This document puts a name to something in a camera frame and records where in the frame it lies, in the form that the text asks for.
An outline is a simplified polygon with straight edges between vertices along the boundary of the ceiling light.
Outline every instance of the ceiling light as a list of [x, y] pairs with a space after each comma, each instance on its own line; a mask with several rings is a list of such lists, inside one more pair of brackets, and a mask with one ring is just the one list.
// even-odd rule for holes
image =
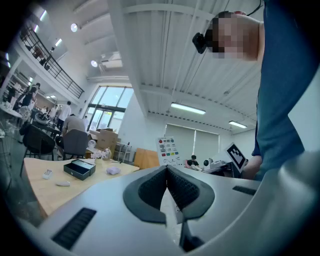
[[71, 31], [72, 32], [77, 32], [77, 30], [78, 30], [78, 25], [75, 24], [75, 23], [71, 24]]
[[98, 63], [94, 60], [91, 60], [91, 65], [95, 68], [98, 67]]
[[245, 125], [238, 123], [238, 122], [235, 122], [235, 121], [230, 121], [229, 124], [233, 125], [233, 126], [238, 126], [240, 128], [247, 128]]
[[190, 111], [190, 112], [197, 113], [197, 114], [200, 114], [200, 115], [204, 115], [206, 113], [206, 111], [204, 111], [204, 110], [201, 110], [201, 109], [198, 109], [198, 108], [194, 108], [194, 107], [191, 107], [191, 106], [177, 104], [177, 103], [171, 103], [171, 107], [176, 108], [176, 109]]
[[60, 38], [58, 42], [55, 43], [55, 46], [58, 46], [61, 42], [62, 42], [62, 39]]
[[44, 10], [44, 12], [42, 13], [41, 17], [40, 17], [40, 21], [42, 21], [45, 17], [45, 15], [47, 14], [47, 11]]

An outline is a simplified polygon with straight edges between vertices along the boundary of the black box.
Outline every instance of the black box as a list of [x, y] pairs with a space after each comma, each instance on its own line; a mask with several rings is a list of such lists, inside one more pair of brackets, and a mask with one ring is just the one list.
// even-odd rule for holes
[[76, 159], [71, 163], [65, 164], [63, 170], [83, 181], [96, 171], [96, 165]]

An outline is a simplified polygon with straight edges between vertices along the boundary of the balcony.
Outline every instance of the balcony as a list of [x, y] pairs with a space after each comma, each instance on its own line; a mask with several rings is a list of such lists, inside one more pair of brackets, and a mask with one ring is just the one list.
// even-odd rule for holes
[[32, 53], [33, 57], [39, 61], [40, 65], [79, 99], [84, 90], [60, 67], [34, 30], [30, 26], [25, 25], [22, 27], [19, 36], [25, 47]]

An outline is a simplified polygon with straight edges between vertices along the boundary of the ear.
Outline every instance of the ear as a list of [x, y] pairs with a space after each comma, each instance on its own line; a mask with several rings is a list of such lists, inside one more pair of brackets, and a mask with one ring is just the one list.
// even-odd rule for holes
[[236, 10], [234, 14], [247, 15], [244, 11]]

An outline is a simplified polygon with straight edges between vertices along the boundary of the desk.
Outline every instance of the desk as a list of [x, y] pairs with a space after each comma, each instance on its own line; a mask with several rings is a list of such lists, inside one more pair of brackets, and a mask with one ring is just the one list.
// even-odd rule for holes
[[[89, 163], [92, 162], [92, 159], [83, 160]], [[49, 216], [57, 208], [94, 184], [139, 170], [139, 167], [125, 163], [114, 163], [112, 162], [113, 160], [104, 161], [97, 159], [95, 173], [85, 180], [80, 180], [64, 172], [64, 165], [71, 161], [46, 161], [28, 157], [24, 159], [24, 169], [44, 217]], [[115, 175], [107, 174], [106, 169], [108, 167], [118, 167], [121, 169], [121, 172]], [[42, 174], [47, 169], [53, 172], [52, 177], [48, 180], [42, 178]], [[70, 182], [70, 186], [57, 186], [55, 183], [58, 181]]]
[[19, 114], [17, 111], [12, 110], [11, 108], [7, 108], [3, 105], [0, 105], [0, 109], [11, 116], [14, 116], [15, 118], [22, 118], [21, 114]]
[[35, 120], [32, 122], [32, 125], [35, 126], [35, 127], [38, 127], [39, 129], [43, 129], [43, 130], [46, 130], [48, 132], [51, 132], [52, 135], [60, 134], [60, 130], [57, 127], [52, 128], [49, 125], [38, 123]]

